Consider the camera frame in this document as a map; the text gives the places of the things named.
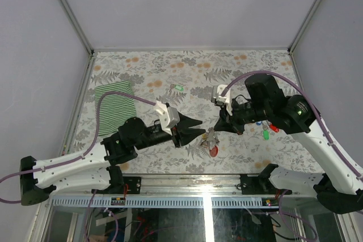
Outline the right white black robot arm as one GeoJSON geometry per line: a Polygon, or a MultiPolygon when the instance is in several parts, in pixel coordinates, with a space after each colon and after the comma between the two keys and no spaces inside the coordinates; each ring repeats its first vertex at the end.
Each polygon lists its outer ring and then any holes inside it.
{"type": "Polygon", "coordinates": [[[317,199],[335,214],[362,212],[362,167],[291,80],[271,71],[245,73],[228,85],[215,86],[211,101],[220,108],[215,131],[241,135],[245,125],[269,121],[300,143],[324,171],[303,173],[269,164],[259,174],[262,192],[289,190],[317,199]]]}

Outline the red key tag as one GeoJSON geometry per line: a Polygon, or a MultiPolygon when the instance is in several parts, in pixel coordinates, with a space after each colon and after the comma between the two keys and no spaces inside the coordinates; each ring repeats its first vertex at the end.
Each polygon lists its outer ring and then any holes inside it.
{"type": "Polygon", "coordinates": [[[274,126],[273,124],[269,125],[270,129],[273,130],[275,133],[278,133],[280,130],[278,127],[274,126]]]}

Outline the grey red key ring holder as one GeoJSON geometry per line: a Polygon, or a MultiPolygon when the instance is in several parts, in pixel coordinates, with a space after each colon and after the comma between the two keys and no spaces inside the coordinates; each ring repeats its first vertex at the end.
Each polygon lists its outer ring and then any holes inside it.
{"type": "Polygon", "coordinates": [[[209,151],[209,156],[215,158],[218,155],[219,139],[213,128],[209,128],[206,133],[202,135],[200,146],[209,151]]]}

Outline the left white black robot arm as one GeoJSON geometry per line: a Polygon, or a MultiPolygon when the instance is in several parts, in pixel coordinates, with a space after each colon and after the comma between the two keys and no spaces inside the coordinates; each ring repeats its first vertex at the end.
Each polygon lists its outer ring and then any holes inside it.
{"type": "Polygon", "coordinates": [[[48,160],[26,156],[20,161],[20,203],[35,205],[63,192],[122,193],[124,179],[120,164],[135,159],[138,150],[161,143],[172,142],[176,148],[183,147],[205,133],[199,128],[201,124],[202,121],[180,114],[178,123],[170,132],[165,132],[160,120],[146,126],[140,118],[132,117],[89,152],[79,151],[48,160]]]}

